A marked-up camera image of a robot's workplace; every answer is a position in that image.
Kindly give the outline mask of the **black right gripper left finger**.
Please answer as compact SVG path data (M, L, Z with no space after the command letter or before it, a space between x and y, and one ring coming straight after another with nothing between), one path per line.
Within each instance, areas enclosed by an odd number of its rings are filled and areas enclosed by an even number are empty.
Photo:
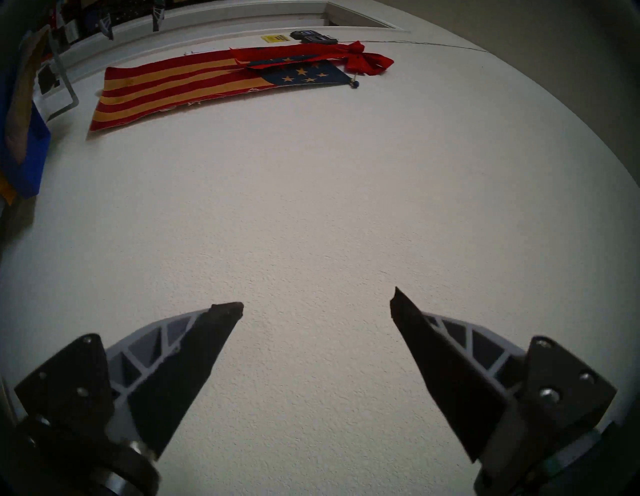
M76 338L14 388L29 416L83 439L141 442L161 456L212 373L241 302L152 322L105 348Z

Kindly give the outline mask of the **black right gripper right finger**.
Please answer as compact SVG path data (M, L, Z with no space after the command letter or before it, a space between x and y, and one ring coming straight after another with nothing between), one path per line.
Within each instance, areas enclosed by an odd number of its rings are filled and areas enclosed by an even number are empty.
M423 312L398 287L392 320L472 461L537 462L596 427L616 396L545 335L524 350L482 326Z

